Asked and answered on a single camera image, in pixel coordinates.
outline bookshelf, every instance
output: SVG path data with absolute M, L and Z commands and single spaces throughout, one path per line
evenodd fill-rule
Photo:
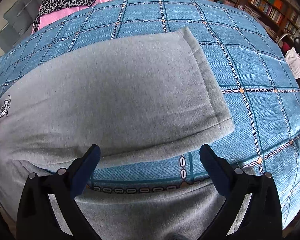
M 248 5 L 256 10 L 262 17 L 261 21 L 269 26 L 267 33 L 275 41 L 290 15 L 290 5 L 285 0 L 248 0 Z
M 248 0 L 248 6 L 261 15 L 260 20 L 269 27 L 266 31 L 274 41 L 288 31 L 300 37 L 300 11 L 291 0 Z M 288 36 L 284 40 L 293 45 Z

